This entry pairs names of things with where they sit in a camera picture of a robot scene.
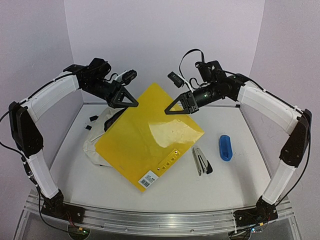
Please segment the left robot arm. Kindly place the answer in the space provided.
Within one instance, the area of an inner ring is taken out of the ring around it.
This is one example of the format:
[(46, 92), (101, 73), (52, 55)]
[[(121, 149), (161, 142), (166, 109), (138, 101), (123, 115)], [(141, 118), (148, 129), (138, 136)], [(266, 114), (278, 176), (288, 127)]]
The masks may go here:
[(46, 164), (44, 139), (36, 123), (51, 107), (78, 90), (106, 101), (114, 109), (137, 107), (138, 101), (126, 89), (137, 77), (137, 72), (126, 70), (114, 80), (107, 80), (111, 69), (111, 65), (101, 58), (94, 58), (89, 65), (72, 64), (22, 102), (14, 101), (9, 105), (12, 138), (26, 160), (27, 171), (31, 172), (35, 185), (51, 199), (47, 208), (57, 218), (64, 217), (68, 210), (65, 203), (54, 198), (59, 189)]

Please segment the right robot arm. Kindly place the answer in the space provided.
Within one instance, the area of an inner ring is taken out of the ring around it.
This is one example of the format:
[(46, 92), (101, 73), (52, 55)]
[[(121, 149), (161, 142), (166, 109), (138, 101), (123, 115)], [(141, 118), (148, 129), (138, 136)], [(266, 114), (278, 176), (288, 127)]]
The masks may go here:
[(270, 182), (262, 193), (262, 203), (272, 206), (279, 203), (294, 172), (304, 158), (310, 157), (312, 140), (312, 113), (301, 109), (263, 88), (241, 73), (223, 69), (219, 61), (206, 61), (204, 53), (195, 62), (202, 82), (192, 84), (195, 78), (186, 79), (182, 67), (167, 76), (177, 88), (187, 87), (165, 109), (167, 115), (190, 115), (211, 103), (230, 99), (243, 107), (261, 114), (280, 130), (283, 145), (279, 150), (279, 163)]

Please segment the cream canvas backpack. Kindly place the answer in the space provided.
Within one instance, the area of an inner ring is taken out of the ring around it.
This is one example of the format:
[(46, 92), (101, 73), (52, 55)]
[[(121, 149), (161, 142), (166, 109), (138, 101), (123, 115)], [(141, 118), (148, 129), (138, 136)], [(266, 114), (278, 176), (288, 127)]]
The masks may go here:
[(111, 108), (107, 107), (96, 119), (89, 130), (89, 133), (83, 144), (83, 151), (87, 158), (95, 165), (111, 167), (96, 151), (96, 143), (111, 127), (111, 125), (120, 117), (126, 108)]

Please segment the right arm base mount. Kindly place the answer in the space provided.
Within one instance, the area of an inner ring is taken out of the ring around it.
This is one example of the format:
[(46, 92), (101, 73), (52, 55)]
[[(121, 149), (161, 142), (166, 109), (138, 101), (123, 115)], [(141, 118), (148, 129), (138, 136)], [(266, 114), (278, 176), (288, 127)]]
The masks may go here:
[(269, 204), (260, 197), (253, 208), (236, 210), (233, 213), (237, 227), (266, 224), (278, 218), (275, 204)]

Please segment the yellow book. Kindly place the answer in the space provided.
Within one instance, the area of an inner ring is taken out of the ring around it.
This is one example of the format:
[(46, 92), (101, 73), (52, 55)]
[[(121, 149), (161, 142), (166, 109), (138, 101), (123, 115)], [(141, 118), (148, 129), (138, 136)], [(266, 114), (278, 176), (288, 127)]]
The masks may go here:
[(168, 115), (173, 99), (151, 84), (95, 144), (96, 152), (139, 191), (147, 190), (204, 131), (186, 114)]

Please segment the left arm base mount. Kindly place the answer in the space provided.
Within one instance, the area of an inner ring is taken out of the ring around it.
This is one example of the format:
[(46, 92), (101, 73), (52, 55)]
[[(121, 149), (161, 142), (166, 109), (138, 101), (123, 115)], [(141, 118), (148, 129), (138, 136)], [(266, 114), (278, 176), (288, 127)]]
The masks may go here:
[(81, 224), (83, 222), (85, 209), (81, 206), (65, 203), (64, 195), (60, 189), (52, 198), (45, 197), (42, 192), (40, 192), (40, 195), (44, 200), (40, 212), (45, 216), (65, 220), (70, 224)]

